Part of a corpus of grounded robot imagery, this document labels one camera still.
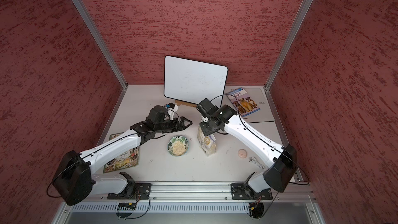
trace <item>white cable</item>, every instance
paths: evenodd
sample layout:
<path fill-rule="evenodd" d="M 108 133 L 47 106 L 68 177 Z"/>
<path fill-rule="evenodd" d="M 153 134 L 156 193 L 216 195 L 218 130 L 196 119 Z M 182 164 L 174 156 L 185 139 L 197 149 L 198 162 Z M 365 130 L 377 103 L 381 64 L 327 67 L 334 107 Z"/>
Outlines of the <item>white cable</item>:
<path fill-rule="evenodd" d="M 266 169 L 266 167 L 262 164 L 260 164 L 259 162 L 257 162 L 255 157 L 249 157 L 249 162 L 254 163 L 255 165 L 257 165 L 260 169 Z"/>

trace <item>bowl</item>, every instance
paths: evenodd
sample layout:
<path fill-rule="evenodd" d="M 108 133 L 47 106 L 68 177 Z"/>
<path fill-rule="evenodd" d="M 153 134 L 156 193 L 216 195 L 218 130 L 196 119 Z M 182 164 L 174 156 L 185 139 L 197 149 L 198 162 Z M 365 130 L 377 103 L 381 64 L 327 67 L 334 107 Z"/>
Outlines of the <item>bowl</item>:
<path fill-rule="evenodd" d="M 175 157 L 184 155 L 187 152 L 188 147 L 188 139 L 181 135 L 172 137 L 172 139 L 167 143 L 167 151 Z"/>

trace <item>red textured wall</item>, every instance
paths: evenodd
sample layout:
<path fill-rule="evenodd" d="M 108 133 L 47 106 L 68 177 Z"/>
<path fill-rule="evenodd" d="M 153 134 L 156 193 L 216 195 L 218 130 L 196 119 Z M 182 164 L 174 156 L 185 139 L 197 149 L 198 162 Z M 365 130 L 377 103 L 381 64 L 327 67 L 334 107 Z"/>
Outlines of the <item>red textured wall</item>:
<path fill-rule="evenodd" d="M 271 94 L 327 223 L 398 223 L 398 0 L 314 0 Z"/>
<path fill-rule="evenodd" d="M 128 83 L 163 83 L 167 55 L 264 84 L 302 0 L 83 0 Z"/>
<path fill-rule="evenodd" d="M 71 0 L 1 0 L 0 19 L 0 223 L 49 223 L 61 157 L 97 143 L 121 86 Z"/>

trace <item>ventilated metal panel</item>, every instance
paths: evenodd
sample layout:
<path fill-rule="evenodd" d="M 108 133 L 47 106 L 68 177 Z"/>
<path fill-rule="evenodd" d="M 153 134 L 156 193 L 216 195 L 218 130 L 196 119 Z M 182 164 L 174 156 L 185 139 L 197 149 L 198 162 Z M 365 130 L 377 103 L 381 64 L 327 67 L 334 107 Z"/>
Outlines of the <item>ventilated metal panel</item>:
<path fill-rule="evenodd" d="M 72 212 L 116 212 L 117 202 L 81 202 Z M 134 212 L 147 211 L 148 202 L 139 202 Z M 246 202 L 151 202 L 148 213 L 245 213 Z"/>

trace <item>dog book cover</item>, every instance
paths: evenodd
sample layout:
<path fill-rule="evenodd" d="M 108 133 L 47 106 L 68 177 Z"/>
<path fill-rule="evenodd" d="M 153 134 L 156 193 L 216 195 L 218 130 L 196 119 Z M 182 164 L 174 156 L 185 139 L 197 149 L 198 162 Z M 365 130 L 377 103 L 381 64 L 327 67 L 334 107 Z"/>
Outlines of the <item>dog book cover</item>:
<path fill-rule="evenodd" d="M 232 104 L 242 117 L 248 116 L 249 114 L 260 110 L 256 102 L 250 98 L 250 95 L 245 89 L 243 89 L 243 87 L 229 92 L 228 94 L 228 98 L 231 100 Z"/>

